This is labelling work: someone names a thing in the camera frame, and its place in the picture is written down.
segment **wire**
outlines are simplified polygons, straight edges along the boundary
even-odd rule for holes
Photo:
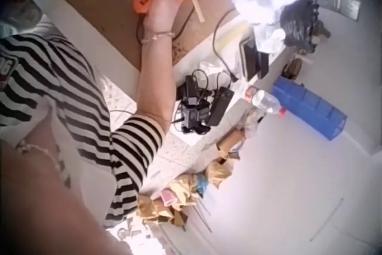
[[[174,128],[175,128],[176,131],[178,131],[179,133],[182,133],[182,131],[178,129],[176,123],[178,123],[178,122],[180,122],[180,121],[183,121],[184,118],[175,119],[175,117],[178,115],[178,113],[181,112],[181,110],[180,110],[180,105],[181,105],[181,101],[179,102],[179,104],[178,104],[178,106],[177,106],[177,110],[176,110],[176,112],[175,112],[175,114],[174,114],[174,117],[173,117],[171,123],[172,123],[172,125],[174,126]]]
[[[216,90],[219,90],[219,77],[220,77],[220,75],[221,74],[227,74],[228,76],[230,76],[229,75],[229,73],[227,72],[227,71],[222,71],[222,72],[220,72],[219,74],[217,74],[217,76],[216,76]],[[230,81],[229,81],[229,84],[228,84],[228,88],[229,87],[231,87],[231,83],[232,83],[232,79],[230,78],[229,79]]]
[[[195,76],[195,72],[200,72],[200,73],[202,73],[204,75],[204,77],[205,77],[205,87],[204,87],[204,90],[207,90],[208,85],[210,84],[210,80],[208,79],[208,76],[207,76],[206,72],[204,72],[202,69],[195,69],[192,72],[191,76],[195,77],[196,79],[197,79],[197,77]]]
[[[120,113],[128,113],[129,115],[135,115],[135,112],[129,112],[127,110],[110,110],[109,113],[112,113],[112,112],[120,112]]]
[[[221,19],[217,22],[216,24],[216,27],[215,27],[215,30],[214,30],[214,34],[212,36],[212,50],[214,50],[214,53],[216,55],[216,57],[219,58],[219,60],[224,64],[224,66],[226,67],[228,73],[229,73],[229,76],[231,78],[231,81],[232,82],[236,82],[238,80],[238,77],[236,77],[232,71],[229,69],[228,67],[228,64],[224,61],[224,59],[221,57],[221,55],[219,55],[219,53],[216,51],[216,47],[215,47],[215,40],[216,40],[216,34],[217,34],[217,31],[221,25],[221,23],[224,21],[224,19],[231,13],[235,11],[234,8],[231,8],[230,10],[228,10],[226,13],[223,14],[223,16],[221,17]]]
[[[192,9],[191,9],[191,12],[189,13],[189,15],[187,16],[187,18],[184,21],[183,25],[181,26],[178,34],[176,34],[176,36],[173,37],[173,39],[172,39],[173,41],[177,40],[180,37],[180,35],[183,33],[184,28],[186,28],[186,25],[190,21],[191,15],[193,14],[194,11],[195,11],[195,7],[193,6]]]
[[[143,20],[144,20],[144,17],[142,15],[139,15],[138,22],[135,27],[135,38],[137,39],[139,46],[142,46],[142,43],[141,43],[142,38],[140,37],[139,34],[141,32],[141,28],[143,27]]]
[[[135,112],[133,113],[133,112],[129,112],[127,110],[110,110],[109,111],[109,113],[112,113],[112,112],[128,113],[129,115],[132,115],[132,116],[135,115]],[[172,124],[176,124],[178,122],[181,122],[182,120],[184,120],[184,118],[174,119],[171,123]]]

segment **blue plastic container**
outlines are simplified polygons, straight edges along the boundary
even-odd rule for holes
[[[347,116],[332,104],[308,89],[279,77],[272,90],[281,106],[302,119],[328,140],[337,137],[344,129]]]

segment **black and white striped sleeve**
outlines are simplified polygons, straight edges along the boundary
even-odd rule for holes
[[[143,115],[133,115],[112,133],[110,154],[117,190],[106,216],[107,225],[115,225],[137,208],[139,190],[164,135],[155,120]]]

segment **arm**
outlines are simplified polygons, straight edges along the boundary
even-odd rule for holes
[[[17,254],[129,254],[66,189],[44,153],[0,142],[2,227]]]
[[[170,32],[180,0],[153,0],[144,21],[144,37]],[[137,92],[137,114],[170,129],[176,87],[172,71],[172,39],[163,36],[142,45],[142,65]]]

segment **black device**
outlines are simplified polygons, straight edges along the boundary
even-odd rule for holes
[[[219,90],[217,90],[214,100],[211,103],[210,117],[206,121],[207,126],[216,127],[219,125],[233,95],[234,92],[226,87],[220,87]]]
[[[250,81],[256,75],[259,79],[263,79],[269,72],[269,54],[257,51],[253,37],[243,39],[239,47],[245,79]]]
[[[198,83],[193,76],[186,76],[184,99],[188,105],[197,105],[200,99]]]
[[[181,117],[173,123],[181,122],[184,134],[206,134],[211,127],[220,123],[233,94],[226,87],[220,87],[217,91],[199,88],[194,76],[186,76],[184,84],[177,88],[177,100],[180,100],[178,112]]]

